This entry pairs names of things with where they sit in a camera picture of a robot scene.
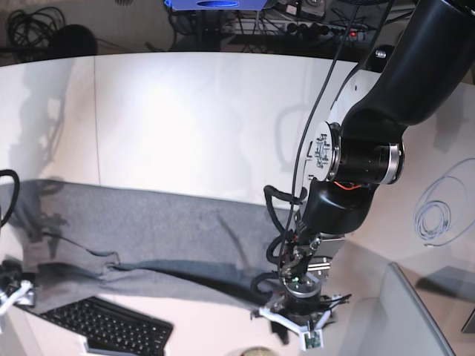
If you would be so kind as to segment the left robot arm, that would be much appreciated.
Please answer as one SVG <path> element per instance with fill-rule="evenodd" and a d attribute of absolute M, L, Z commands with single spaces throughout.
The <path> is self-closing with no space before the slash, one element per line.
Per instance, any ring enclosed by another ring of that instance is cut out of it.
<path fill-rule="evenodd" d="M 322 122 L 310 145 L 298 147 L 309 185 L 264 188 L 279 233 L 266 250 L 275 270 L 251 288 L 276 279 L 281 291 L 268 291 L 253 316 L 268 320 L 282 343 L 295 334 L 304 351 L 322 346 L 322 330 L 347 296 L 322 294 L 334 255 L 320 249 L 363 224 L 377 188 L 402 173 L 406 129 L 433 115 L 473 62 L 474 3 L 419 1 L 374 86 L 341 122 Z"/>

